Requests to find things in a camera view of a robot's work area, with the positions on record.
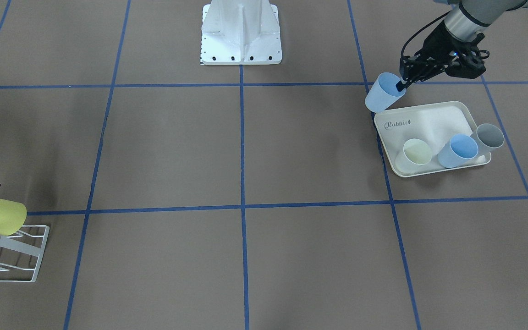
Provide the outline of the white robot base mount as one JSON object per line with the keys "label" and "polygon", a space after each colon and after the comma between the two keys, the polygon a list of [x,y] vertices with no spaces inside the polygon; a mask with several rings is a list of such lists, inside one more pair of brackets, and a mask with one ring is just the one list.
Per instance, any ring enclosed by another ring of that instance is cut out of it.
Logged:
{"label": "white robot base mount", "polygon": [[201,65],[282,62],[278,8],[268,0],[212,0],[202,15]]}

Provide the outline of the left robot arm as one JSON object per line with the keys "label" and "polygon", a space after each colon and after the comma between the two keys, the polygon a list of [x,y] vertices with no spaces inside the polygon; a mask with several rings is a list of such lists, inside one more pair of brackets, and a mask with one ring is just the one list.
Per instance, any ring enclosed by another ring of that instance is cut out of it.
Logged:
{"label": "left robot arm", "polygon": [[[442,73],[449,77],[476,79],[485,71],[487,50],[478,48],[484,31],[503,13],[528,8],[528,0],[447,0],[455,7],[419,29],[401,50],[401,81],[403,91],[411,84],[424,82]],[[422,48],[412,56],[405,55],[409,42],[431,25],[437,24],[425,38]]]}

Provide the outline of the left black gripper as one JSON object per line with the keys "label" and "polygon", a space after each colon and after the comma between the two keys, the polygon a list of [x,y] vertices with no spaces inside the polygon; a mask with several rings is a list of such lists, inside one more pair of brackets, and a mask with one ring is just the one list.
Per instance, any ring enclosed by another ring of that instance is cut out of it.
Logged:
{"label": "left black gripper", "polygon": [[424,40],[419,51],[413,56],[401,55],[401,80],[396,84],[396,89],[403,91],[413,83],[424,82],[445,73],[454,50],[469,45],[478,46],[483,39],[484,34],[480,32],[472,41],[459,40],[448,31],[444,22],[440,22]]}

